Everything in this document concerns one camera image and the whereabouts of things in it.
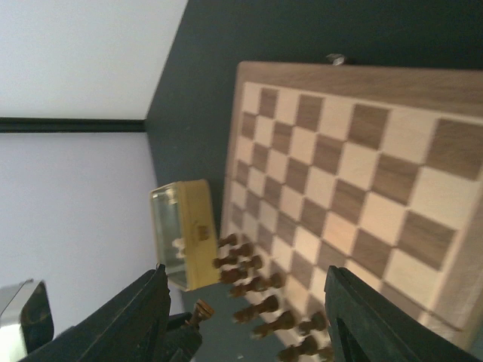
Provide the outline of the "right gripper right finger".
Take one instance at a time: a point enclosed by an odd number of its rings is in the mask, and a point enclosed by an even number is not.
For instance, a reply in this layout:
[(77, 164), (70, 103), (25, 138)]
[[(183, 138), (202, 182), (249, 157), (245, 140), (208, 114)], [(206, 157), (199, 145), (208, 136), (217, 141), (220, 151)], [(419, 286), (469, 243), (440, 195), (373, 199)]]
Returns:
[(477, 361), (419, 324), (349, 269), (330, 266), (325, 310), (335, 361)]

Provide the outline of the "dark chess piece fifteenth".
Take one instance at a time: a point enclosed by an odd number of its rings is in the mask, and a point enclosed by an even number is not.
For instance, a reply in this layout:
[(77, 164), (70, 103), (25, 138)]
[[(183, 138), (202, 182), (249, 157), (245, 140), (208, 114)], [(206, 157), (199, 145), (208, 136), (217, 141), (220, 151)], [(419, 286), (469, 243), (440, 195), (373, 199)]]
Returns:
[(251, 338), (260, 340), (273, 334), (275, 331), (276, 331), (276, 328), (274, 328), (273, 323), (262, 324), (252, 329)]

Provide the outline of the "dark chess piece sixteenth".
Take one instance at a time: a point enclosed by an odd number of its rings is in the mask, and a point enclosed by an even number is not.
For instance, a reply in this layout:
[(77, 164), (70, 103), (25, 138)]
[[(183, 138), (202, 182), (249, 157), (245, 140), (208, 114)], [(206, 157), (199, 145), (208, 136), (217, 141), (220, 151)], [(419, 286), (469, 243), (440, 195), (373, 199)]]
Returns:
[(198, 299), (194, 305), (194, 309), (192, 312), (192, 317), (189, 319), (189, 324), (195, 328), (199, 328), (199, 324), (203, 321), (209, 320), (215, 310), (209, 306), (205, 301), (202, 299)]

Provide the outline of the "dark chess piece thirteenth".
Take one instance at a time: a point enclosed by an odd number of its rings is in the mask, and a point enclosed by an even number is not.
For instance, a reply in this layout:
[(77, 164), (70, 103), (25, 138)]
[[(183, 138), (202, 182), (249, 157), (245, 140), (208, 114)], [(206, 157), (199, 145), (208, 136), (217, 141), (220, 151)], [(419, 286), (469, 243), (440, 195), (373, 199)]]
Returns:
[(279, 302), (276, 296), (268, 296), (262, 302), (256, 305), (250, 305), (248, 310), (251, 314), (262, 314), (277, 311)]

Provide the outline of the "dark chess piece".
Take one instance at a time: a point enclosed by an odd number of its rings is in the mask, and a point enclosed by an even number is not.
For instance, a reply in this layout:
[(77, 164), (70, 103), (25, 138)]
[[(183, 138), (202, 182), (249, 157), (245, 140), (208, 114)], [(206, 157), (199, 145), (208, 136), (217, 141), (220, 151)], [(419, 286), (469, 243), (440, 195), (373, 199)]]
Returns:
[(258, 269), (261, 269), (262, 267), (263, 267), (263, 260), (258, 255), (252, 256), (250, 259), (242, 261), (240, 263), (240, 268), (244, 271), (248, 271), (251, 269), (258, 270)]
[(309, 320), (301, 321), (297, 326), (297, 332), (301, 336), (308, 336), (311, 331), (323, 331), (327, 328), (328, 322), (322, 311), (317, 311)]
[(215, 258), (212, 260), (212, 265), (216, 269), (219, 269), (225, 265), (236, 265), (238, 263), (237, 256), (226, 256), (224, 258)]
[(233, 284), (236, 281), (246, 279), (248, 272), (240, 268), (231, 268), (220, 273), (220, 283)]
[(318, 342), (314, 336), (308, 335), (299, 345), (294, 347), (295, 354), (301, 355), (314, 355), (318, 353)]
[(298, 362), (300, 358), (300, 352), (298, 347), (291, 345), (286, 349), (283, 349), (277, 354), (277, 361), (279, 362)]
[(232, 321), (236, 324), (246, 324), (259, 316), (258, 310), (254, 306), (248, 306), (235, 312)]
[(259, 290), (260, 282), (252, 280), (248, 284), (239, 284), (234, 286), (228, 293), (231, 298), (238, 298), (245, 296), (249, 292), (257, 292)]
[(238, 248), (231, 249), (229, 256), (231, 257), (251, 257), (254, 252), (254, 246), (252, 243), (242, 244)]
[(226, 236), (225, 238), (221, 238), (217, 242), (217, 246), (219, 248), (225, 247), (227, 245), (229, 245), (229, 246), (235, 246), (237, 243), (238, 243), (237, 234), (230, 234), (230, 235)]

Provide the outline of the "dark chess piece fourteenth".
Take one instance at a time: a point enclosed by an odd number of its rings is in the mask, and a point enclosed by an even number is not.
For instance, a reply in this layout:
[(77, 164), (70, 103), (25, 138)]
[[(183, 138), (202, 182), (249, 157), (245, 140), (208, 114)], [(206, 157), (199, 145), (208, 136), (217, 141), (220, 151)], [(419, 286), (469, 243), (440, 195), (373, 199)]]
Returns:
[(290, 330), (295, 327), (296, 318), (292, 311), (284, 311), (275, 321), (270, 324), (272, 331)]

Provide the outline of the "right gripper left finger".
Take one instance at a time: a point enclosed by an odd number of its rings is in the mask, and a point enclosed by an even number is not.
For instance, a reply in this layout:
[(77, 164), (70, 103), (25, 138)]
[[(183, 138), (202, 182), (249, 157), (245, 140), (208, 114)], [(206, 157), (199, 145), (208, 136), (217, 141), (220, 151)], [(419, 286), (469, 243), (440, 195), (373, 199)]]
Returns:
[(168, 279), (158, 265), (24, 360), (160, 361), (168, 316)]

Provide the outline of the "dark chess piece eleventh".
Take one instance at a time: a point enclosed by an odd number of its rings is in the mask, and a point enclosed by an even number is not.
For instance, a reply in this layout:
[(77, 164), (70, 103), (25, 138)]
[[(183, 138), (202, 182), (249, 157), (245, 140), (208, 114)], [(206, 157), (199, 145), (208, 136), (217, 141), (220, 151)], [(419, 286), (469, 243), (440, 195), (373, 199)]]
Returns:
[(267, 278), (263, 278), (260, 283), (261, 290), (268, 290), (269, 288), (280, 289), (285, 285), (285, 279), (278, 273), (273, 273)]

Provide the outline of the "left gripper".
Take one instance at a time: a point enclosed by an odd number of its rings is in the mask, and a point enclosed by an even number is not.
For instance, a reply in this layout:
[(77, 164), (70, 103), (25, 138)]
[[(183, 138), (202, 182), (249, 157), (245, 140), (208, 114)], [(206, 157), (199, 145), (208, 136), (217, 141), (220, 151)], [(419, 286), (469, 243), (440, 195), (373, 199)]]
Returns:
[(191, 312), (171, 315), (165, 335), (165, 360), (190, 362), (202, 345), (199, 328), (191, 324)]

